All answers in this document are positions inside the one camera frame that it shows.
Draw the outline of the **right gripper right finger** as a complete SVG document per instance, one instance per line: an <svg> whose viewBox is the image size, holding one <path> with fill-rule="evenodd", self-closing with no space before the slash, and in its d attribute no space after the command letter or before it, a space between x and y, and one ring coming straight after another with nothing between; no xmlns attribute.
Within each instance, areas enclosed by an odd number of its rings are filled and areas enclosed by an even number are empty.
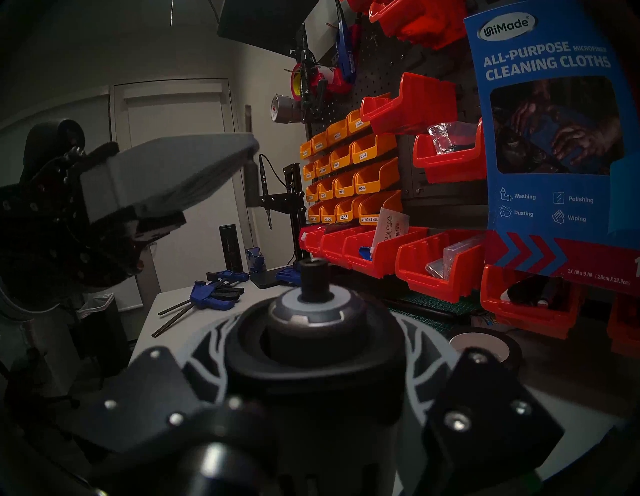
<svg viewBox="0 0 640 496"><path fill-rule="evenodd" d="M400 495L523 495L565 430L518 379L522 350L504 332L444 333L400 315L407 365Z"/></svg>

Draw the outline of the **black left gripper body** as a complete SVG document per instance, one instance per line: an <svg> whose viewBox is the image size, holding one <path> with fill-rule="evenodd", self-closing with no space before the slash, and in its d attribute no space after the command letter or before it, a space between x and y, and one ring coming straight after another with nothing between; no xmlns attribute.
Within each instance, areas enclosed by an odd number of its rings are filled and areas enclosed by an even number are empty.
<svg viewBox="0 0 640 496"><path fill-rule="evenodd" d="M11 300L63 300L139 274L126 229L90 225L79 181L64 168L1 187L1 287Z"/></svg>

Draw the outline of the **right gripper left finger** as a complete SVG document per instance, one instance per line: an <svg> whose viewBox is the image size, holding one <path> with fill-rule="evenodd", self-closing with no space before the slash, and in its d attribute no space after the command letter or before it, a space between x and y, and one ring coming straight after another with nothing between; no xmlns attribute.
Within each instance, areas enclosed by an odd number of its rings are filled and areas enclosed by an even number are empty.
<svg viewBox="0 0 640 496"><path fill-rule="evenodd" d="M67 415L76 440L123 453L220 405L228 390L225 342L240 315L207 324L177 351L153 346L138 355L93 399Z"/></svg>

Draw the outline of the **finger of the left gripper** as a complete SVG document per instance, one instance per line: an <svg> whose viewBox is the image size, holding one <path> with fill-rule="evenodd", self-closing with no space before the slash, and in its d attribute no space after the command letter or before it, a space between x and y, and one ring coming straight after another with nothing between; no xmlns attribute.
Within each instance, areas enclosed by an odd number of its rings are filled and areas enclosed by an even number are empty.
<svg viewBox="0 0 640 496"><path fill-rule="evenodd" d="M246 132L153 139L82 172L89 223L132 207L142 218L183 212L208 199L259 151Z"/></svg>
<svg viewBox="0 0 640 496"><path fill-rule="evenodd" d="M143 217L137 221L134 242L151 245L186 224L184 213L173 212L161 217Z"/></svg>

